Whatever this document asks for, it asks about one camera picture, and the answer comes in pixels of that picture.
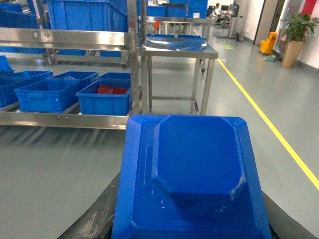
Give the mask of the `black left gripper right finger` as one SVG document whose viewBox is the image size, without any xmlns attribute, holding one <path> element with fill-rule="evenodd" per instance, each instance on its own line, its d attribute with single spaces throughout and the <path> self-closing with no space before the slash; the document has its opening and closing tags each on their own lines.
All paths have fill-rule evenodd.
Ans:
<svg viewBox="0 0 319 239">
<path fill-rule="evenodd" d="M 311 232 L 290 217 L 265 192 L 263 198 L 273 239 L 316 239 Z"/>
</svg>

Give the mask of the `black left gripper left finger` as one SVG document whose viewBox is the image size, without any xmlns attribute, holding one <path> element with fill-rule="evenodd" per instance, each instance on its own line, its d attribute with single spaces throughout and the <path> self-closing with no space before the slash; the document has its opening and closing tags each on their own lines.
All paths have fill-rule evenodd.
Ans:
<svg viewBox="0 0 319 239">
<path fill-rule="evenodd" d="M 117 174 L 90 208 L 79 217 L 60 239 L 110 239 L 120 175 Z"/>
</svg>

